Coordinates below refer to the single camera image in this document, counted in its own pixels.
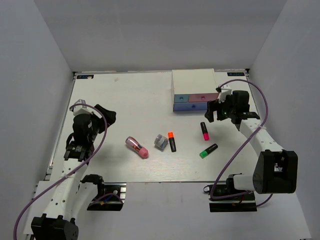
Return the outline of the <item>light blue small drawer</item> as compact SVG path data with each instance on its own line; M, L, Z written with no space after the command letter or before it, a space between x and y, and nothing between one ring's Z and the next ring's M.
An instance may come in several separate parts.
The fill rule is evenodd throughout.
M189 94L175 94L174 103L188 103L189 97L190 97Z

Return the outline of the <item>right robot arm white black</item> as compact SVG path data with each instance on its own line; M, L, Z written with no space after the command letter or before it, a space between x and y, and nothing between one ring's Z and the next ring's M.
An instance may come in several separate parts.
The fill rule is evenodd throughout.
M292 194L297 188L298 155L277 144L263 128L259 115L250 111L249 93L243 90L221 93L216 100L207 102L205 117L209 122L230 119L247 138L257 154L252 174L231 174L224 189L211 188L213 200L238 199L243 194Z

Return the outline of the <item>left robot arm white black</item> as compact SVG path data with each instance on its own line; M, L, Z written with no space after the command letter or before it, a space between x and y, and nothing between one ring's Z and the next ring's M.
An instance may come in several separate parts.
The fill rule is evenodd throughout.
M41 216L35 216L31 229L36 240L76 240L79 228L76 219L80 210L87 209L93 199L105 196L103 177L85 175L89 161L98 152L94 142L99 134L116 121L116 112L83 100L70 107L73 132L66 140L63 168L59 180L50 186L54 190Z

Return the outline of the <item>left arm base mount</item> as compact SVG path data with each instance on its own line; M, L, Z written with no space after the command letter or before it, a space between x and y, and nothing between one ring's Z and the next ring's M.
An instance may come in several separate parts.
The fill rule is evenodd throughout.
M87 207L88 211L119 212L122 210L127 192L126 183L103 182L98 195Z

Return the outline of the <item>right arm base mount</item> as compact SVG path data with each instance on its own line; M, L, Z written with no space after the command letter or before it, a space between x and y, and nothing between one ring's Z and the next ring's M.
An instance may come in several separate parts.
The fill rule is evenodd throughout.
M222 199L212 199L210 192L213 185L203 188L203 193L209 196L209 211L211 213L244 213L256 212L256 198L254 193Z

